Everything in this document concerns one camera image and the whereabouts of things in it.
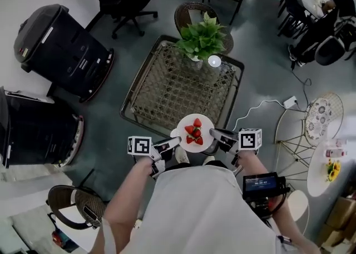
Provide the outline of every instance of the camera screen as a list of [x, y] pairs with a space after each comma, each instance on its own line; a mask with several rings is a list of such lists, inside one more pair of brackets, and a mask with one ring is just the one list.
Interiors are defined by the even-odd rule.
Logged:
[[273, 189], [276, 187], [276, 178], [275, 177], [266, 177], [266, 178], [252, 178], [246, 179], [246, 191], [259, 191], [264, 189]]

